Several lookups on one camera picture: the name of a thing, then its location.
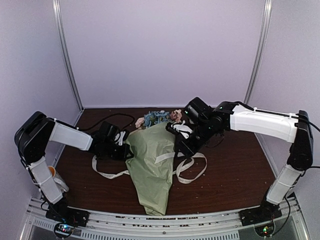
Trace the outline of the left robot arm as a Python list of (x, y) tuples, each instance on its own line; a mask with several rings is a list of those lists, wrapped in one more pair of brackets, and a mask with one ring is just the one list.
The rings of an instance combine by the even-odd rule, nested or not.
[(46, 159), (51, 143), (73, 147), (92, 154), (95, 158), (108, 157), (115, 161), (132, 159), (134, 154), (126, 143), (130, 132), (104, 117), (95, 123), (99, 128), (90, 133), (94, 125), (78, 128), (41, 111), (33, 113), (16, 131), (14, 143), (20, 162), (30, 175), (48, 207), (45, 217), (73, 227), (85, 227), (89, 212), (72, 208), (68, 204), (66, 185), (58, 183), (49, 170)]

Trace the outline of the white ribbon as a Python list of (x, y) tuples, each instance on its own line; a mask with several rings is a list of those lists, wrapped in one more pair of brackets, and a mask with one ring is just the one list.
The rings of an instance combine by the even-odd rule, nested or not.
[[(175, 156), (175, 153), (174, 152), (170, 152), (170, 153), (165, 153), (165, 154), (162, 154), (160, 156), (157, 156), (156, 159), (155, 159), (155, 163), (156, 164), (159, 164), (160, 162), (163, 162), (164, 160), (167, 160), (167, 159), (170, 159), (170, 158), (174, 158)], [(188, 170), (189, 168), (191, 168), (194, 163), (195, 163), (195, 159), (196, 158), (203, 158), (205, 160), (205, 166), (204, 168), (200, 171), (200, 173), (195, 177), (195, 178), (192, 178), (192, 179), (186, 179), (186, 178), (183, 178), (183, 177), (180, 177), (180, 174), (186, 170)], [(173, 175), (176, 175), (178, 181), (182, 184), (190, 184), (192, 183), (193, 181), (195, 181), (196, 179), (198, 179), (202, 174), (204, 174), (204, 172), (206, 171), (207, 169), (207, 166), (208, 166), (208, 160), (207, 158), (205, 157), (204, 154), (202, 153), (196, 153), (190, 160), (190, 162), (188, 162), (186, 164), (186, 161), (187, 159), (184, 158), (182, 162), (180, 162), (180, 164), (176, 167), (176, 170), (174, 170), (172, 172)], [(103, 176), (104, 178), (106, 179), (109, 179), (109, 180), (112, 180), (112, 179), (115, 179), (115, 178), (118, 178), (120, 176), (123, 176), (123, 175), (130, 175), (129, 171), (128, 170), (124, 170), (124, 171), (121, 171), (121, 172), (118, 172), (116, 174), (113, 174), (113, 173), (105, 173), (105, 172), (101, 172), (101, 171), (98, 171), (97, 170), (97, 157), (94, 156), (92, 158), (92, 169), (98, 173), (99, 175)]]

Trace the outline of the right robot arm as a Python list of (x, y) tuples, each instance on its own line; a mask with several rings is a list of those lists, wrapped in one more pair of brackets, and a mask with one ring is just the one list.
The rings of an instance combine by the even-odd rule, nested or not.
[(183, 109), (191, 125), (169, 123), (166, 129), (178, 137), (175, 151), (187, 158), (215, 135), (226, 131), (248, 132), (287, 143), (288, 159), (274, 182), (264, 194), (258, 207), (239, 212), (243, 226), (271, 222), (282, 216), (280, 203), (287, 198), (301, 176), (313, 166), (314, 138), (308, 113), (282, 113), (251, 107), (240, 101), (223, 101), (216, 107), (207, 105), (199, 97)]

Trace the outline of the pink and green wrapping paper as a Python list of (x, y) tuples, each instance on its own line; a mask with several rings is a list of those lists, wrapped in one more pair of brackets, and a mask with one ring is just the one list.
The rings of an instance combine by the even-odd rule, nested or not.
[(164, 216), (173, 183), (173, 157), (176, 136), (166, 130), (166, 123), (130, 133), (126, 142), (133, 158), (127, 160), (139, 204), (146, 214)]

